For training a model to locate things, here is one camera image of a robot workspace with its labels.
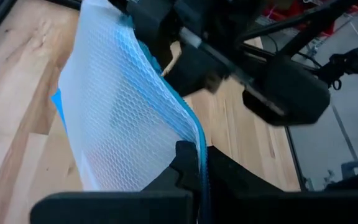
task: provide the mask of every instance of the mesh bag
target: mesh bag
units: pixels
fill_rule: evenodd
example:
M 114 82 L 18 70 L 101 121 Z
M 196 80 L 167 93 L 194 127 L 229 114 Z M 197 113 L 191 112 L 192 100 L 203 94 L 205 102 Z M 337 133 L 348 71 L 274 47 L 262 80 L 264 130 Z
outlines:
M 196 144 L 205 175 L 200 123 L 150 60 L 128 17 L 107 0 L 83 1 L 58 85 L 85 190 L 142 190 L 171 163 L 179 140 Z

